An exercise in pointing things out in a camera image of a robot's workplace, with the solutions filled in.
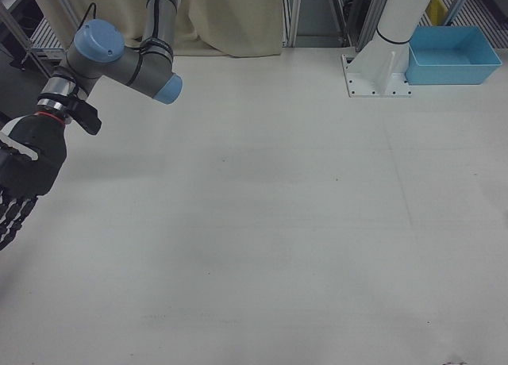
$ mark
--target white pillar base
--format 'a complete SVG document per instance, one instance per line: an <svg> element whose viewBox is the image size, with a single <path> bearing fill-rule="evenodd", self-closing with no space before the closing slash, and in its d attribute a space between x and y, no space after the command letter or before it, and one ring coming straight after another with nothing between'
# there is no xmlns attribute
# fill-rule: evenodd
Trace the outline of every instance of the white pillar base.
<svg viewBox="0 0 508 365"><path fill-rule="evenodd" d="M342 57L342 68L351 98L408 98L411 89L404 73L386 73L382 83L365 78L360 72L351 72L346 55Z"/></svg>

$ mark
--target white floor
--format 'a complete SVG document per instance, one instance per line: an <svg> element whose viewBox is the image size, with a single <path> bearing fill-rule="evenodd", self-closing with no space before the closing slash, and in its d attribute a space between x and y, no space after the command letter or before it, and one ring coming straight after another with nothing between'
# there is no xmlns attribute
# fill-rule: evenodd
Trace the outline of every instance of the white floor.
<svg viewBox="0 0 508 365"><path fill-rule="evenodd" d="M351 99L339 57L102 79L0 253L0 364L508 363L508 66Z"/></svg>

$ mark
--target black cable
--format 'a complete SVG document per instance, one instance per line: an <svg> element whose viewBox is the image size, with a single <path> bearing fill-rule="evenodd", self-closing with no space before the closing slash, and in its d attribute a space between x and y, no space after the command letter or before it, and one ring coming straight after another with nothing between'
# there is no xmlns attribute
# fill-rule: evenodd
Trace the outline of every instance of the black cable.
<svg viewBox="0 0 508 365"><path fill-rule="evenodd" d="M87 11L85 12L83 18L81 19L81 22L79 23L78 29L80 29L83 26L83 24L85 23L85 20L87 19L87 16L90 13L92 8L94 8L94 12L92 13L92 17L93 18L97 17L97 4L95 4L94 2L91 2L90 5L88 6Z"/></svg>
<svg viewBox="0 0 508 365"><path fill-rule="evenodd" d="M155 0L153 3L153 32L152 37L157 38L159 36L159 0Z"/></svg>

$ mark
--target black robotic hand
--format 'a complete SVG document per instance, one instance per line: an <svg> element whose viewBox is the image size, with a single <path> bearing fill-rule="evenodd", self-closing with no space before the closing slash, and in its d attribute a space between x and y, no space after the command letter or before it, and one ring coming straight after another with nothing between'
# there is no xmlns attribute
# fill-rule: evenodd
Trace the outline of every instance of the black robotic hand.
<svg viewBox="0 0 508 365"><path fill-rule="evenodd" d="M41 111L0 132L0 250L55 182L67 156L64 129L63 120Z"/></svg>

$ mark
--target metal frame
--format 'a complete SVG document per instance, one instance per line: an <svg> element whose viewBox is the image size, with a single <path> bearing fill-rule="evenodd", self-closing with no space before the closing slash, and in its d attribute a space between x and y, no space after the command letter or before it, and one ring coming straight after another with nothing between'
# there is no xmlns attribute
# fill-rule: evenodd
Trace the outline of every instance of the metal frame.
<svg viewBox="0 0 508 365"><path fill-rule="evenodd" d="M453 3L450 5L450 8L444 17L442 25L450 26L466 1L467 0L453 0Z"/></svg>
<svg viewBox="0 0 508 365"><path fill-rule="evenodd" d="M371 5L368 8L367 16L365 17L364 26L356 42L356 51L361 51L368 41L372 40L374 36L375 28L378 26L379 19L383 13L384 6L387 4L387 0L372 0Z"/></svg>
<svg viewBox="0 0 508 365"><path fill-rule="evenodd" d="M363 3L364 0L352 1L351 10L349 11L348 21L345 27L345 32L351 37L353 45L357 43L358 36L360 35L356 27L356 23L358 22L358 17L360 16L360 11Z"/></svg>
<svg viewBox="0 0 508 365"><path fill-rule="evenodd" d="M289 38L287 42L287 46L293 48L296 42L296 35L298 33L298 18L300 17L300 4L302 0L293 0L293 5L291 7L291 23L289 28Z"/></svg>
<svg viewBox="0 0 508 365"><path fill-rule="evenodd" d="M337 1L337 21L339 23L339 26L341 27L341 31L343 34L343 39L345 42L347 42L347 46L352 46L351 37L348 33L346 33L346 20L344 19L344 1L343 0L336 0Z"/></svg>
<svg viewBox="0 0 508 365"><path fill-rule="evenodd" d="M39 70L44 74L46 78L50 77L49 70L46 66L39 60L39 57L32 52L31 47L32 44L28 36L26 36L25 31L21 28L21 26L16 22L14 17L10 14L9 10L0 3L0 20L5 24L7 29L13 34L14 38L16 38L17 42L23 47L26 51L26 57L30 57L32 61L36 64Z"/></svg>

